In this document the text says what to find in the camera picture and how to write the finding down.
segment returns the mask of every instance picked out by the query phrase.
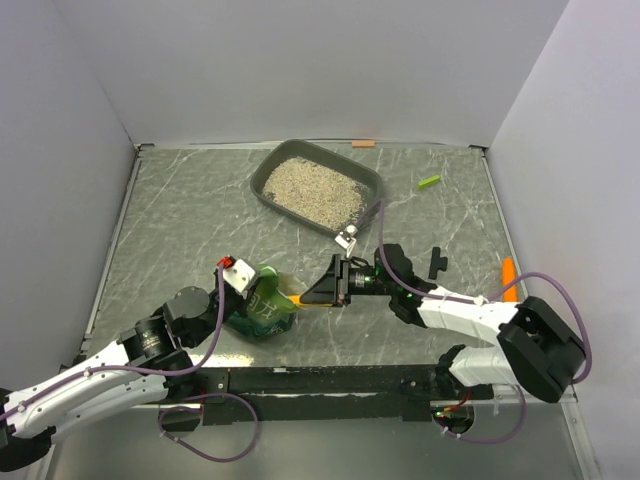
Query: grain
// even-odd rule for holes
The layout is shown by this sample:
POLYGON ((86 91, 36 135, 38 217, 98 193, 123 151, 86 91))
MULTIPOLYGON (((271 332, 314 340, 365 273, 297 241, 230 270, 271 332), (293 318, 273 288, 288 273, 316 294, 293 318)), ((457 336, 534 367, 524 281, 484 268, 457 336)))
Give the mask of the grain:
POLYGON ((337 231, 363 210, 365 190, 335 170, 295 157, 271 172, 263 193, 278 205, 337 231))

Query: white wall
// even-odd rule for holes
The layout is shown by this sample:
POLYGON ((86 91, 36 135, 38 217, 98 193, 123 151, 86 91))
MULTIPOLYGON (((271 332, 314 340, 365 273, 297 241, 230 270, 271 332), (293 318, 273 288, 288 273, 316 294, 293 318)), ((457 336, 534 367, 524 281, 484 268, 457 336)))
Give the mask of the white wall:
POLYGON ((623 480, 640 478, 638 25, 635 0, 571 0, 489 150, 525 269, 561 280, 586 317, 582 411, 606 478, 623 480))
POLYGON ((0 386, 77 353, 133 147, 51 0, 0 5, 0 386))
POLYGON ((54 0, 134 142, 489 145, 566 0, 54 0))

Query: lime green object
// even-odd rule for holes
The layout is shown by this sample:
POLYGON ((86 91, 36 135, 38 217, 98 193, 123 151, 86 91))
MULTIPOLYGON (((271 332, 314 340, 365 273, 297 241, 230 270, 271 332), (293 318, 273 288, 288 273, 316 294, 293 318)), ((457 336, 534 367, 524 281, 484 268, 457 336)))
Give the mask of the lime green object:
POLYGON ((258 265, 260 276, 249 298, 246 315, 234 314, 226 325, 245 337, 263 338, 291 329, 299 310, 279 289, 278 272, 268 265, 258 265))
POLYGON ((418 182, 418 189, 429 187, 434 183, 438 183, 440 181, 440 175, 434 175, 433 177, 425 178, 424 180, 420 180, 418 182))

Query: plastic tray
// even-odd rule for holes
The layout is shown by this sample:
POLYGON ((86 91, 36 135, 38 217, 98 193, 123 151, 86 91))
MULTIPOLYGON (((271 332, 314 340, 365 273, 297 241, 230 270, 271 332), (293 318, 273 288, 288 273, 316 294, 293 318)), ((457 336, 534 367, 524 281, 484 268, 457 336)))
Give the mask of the plastic tray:
POLYGON ((368 215, 374 213, 375 208, 370 208, 372 205, 382 198, 382 178, 377 172, 370 168, 364 167, 353 160, 333 153, 325 148, 318 147, 309 142, 303 140, 287 140, 286 142, 278 145, 268 156, 263 160, 258 169, 251 177, 250 185, 253 194, 258 197, 262 203, 273 210, 280 212, 286 217, 289 217, 303 225, 306 225, 313 230, 335 237, 336 232, 327 228, 319 223, 316 223, 308 218, 298 215, 291 210, 278 205, 271 199, 263 195, 264 184, 267 179, 280 164, 286 162, 290 158, 302 157, 310 162, 315 162, 318 165, 335 170, 342 175, 352 178, 353 180, 360 182, 367 187, 368 192, 364 195, 364 211, 368 211, 368 215))

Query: marble tabletop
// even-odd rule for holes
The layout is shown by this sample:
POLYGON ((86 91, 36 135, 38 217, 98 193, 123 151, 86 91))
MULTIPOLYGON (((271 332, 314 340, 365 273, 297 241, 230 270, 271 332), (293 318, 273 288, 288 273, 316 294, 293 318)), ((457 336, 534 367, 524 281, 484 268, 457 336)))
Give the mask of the marble tabletop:
MULTIPOLYGON (((333 151, 378 171, 384 181, 385 241, 399 243, 427 278, 431 248, 449 257, 437 282, 463 294, 500 287, 510 256, 482 152, 444 146, 333 151), (441 181, 417 190, 418 181, 441 181)), ((311 285, 338 253, 322 236, 260 204, 249 179, 269 148, 144 148, 93 331, 90 353, 153 312, 182 287, 214 285, 224 255, 268 263, 311 285)), ((358 234, 356 255, 372 261, 378 224, 358 234)), ((345 309, 299 313, 291 331, 259 341, 223 329, 208 366, 399 365, 437 362, 465 335, 398 320, 386 298, 354 298, 345 309)), ((205 341, 191 354, 204 354, 205 341)))

